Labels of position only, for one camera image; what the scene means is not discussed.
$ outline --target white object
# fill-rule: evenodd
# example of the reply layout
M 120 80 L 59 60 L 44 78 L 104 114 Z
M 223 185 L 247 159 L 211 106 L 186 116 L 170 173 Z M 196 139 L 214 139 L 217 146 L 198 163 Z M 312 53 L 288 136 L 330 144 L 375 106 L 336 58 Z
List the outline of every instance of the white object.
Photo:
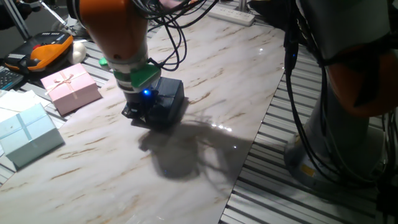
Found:
M 324 59 L 390 33 L 387 1 L 297 0 L 297 5 L 312 18 L 308 24 Z
M 39 103 L 45 107 L 50 102 L 37 96 L 32 90 L 25 93 L 8 91 L 0 97 L 0 122 Z
M 86 53 L 87 48 L 81 42 L 75 42 L 72 53 L 69 53 L 68 60 L 72 65 L 76 65 L 85 59 Z
M 233 22 L 242 26 L 251 26 L 254 22 L 254 15 L 252 14 L 239 12 L 233 9 L 227 9 L 219 6 L 214 6 L 210 10 L 208 15 L 216 19 Z

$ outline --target black cable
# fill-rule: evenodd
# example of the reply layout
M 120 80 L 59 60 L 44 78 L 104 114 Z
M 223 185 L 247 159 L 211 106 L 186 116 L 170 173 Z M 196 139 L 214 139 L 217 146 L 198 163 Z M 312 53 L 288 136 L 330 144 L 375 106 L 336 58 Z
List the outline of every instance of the black cable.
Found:
M 148 29 L 148 32 L 164 26 L 167 32 L 167 35 L 172 43 L 173 47 L 173 52 L 162 62 L 158 63 L 156 62 L 153 58 L 148 59 L 148 62 L 153 63 L 156 67 L 159 67 L 161 69 L 164 69 L 166 71 L 176 71 L 178 69 L 180 63 L 182 63 L 186 57 L 187 57 L 187 40 L 185 38 L 185 35 L 183 33 L 184 28 L 187 28 L 189 26 L 194 25 L 196 22 L 198 22 L 201 18 L 203 18 L 207 12 L 209 12 L 215 4 L 219 0 L 215 0 L 203 13 L 201 13 L 196 19 L 192 20 L 188 24 L 185 24 L 183 26 L 180 26 L 177 22 L 177 19 L 182 16 L 187 16 L 190 14 L 193 14 L 197 12 L 200 8 L 202 8 L 207 0 L 198 0 L 196 2 L 191 2 L 191 0 L 184 0 L 180 2 L 179 5 L 176 7 L 173 7 L 171 9 L 166 9 L 160 2 L 156 3 L 150 3 L 149 1 L 147 2 L 146 0 L 132 0 L 133 3 L 136 5 L 138 8 L 139 14 L 141 17 L 144 17 L 145 19 L 155 21 L 157 25 L 154 27 L 151 27 Z M 178 44 L 176 44 L 172 34 L 171 34 L 171 29 L 176 29 L 178 33 Z M 180 58 L 180 53 L 178 52 L 178 48 L 181 46 L 183 43 L 184 45 L 184 55 L 182 58 Z M 169 59 L 171 59 L 175 55 L 176 62 L 172 63 L 167 63 Z

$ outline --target white marble surface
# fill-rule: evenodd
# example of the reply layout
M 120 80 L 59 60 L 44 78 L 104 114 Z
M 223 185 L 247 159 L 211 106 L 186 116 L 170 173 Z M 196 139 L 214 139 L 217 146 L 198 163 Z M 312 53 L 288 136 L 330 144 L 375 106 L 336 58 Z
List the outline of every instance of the white marble surface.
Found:
M 0 188 L 1 223 L 218 222 L 281 79 L 284 34 L 205 17 L 185 35 L 186 61 L 163 73 L 184 83 L 183 121 L 168 133 L 131 126 L 110 80 L 60 129 L 65 146 Z M 162 29 L 150 56 L 170 47 Z

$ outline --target yellow label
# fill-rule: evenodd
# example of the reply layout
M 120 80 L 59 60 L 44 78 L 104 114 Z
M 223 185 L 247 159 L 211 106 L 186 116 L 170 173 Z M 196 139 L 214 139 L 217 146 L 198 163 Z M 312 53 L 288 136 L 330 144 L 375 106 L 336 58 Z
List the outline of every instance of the yellow label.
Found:
M 301 171 L 303 171 L 304 174 L 307 174 L 310 177 L 313 177 L 313 175 L 315 174 L 315 170 L 305 164 L 301 165 Z

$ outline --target power strip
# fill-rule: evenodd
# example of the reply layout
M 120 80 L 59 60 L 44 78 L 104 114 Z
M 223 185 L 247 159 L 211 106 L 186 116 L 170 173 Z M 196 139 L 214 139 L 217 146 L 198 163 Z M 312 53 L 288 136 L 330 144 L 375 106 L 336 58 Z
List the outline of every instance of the power strip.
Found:
M 233 22 L 242 26 L 251 26 L 254 22 L 254 15 L 252 14 L 239 12 L 233 9 L 227 9 L 220 6 L 214 6 L 208 15 L 216 19 Z

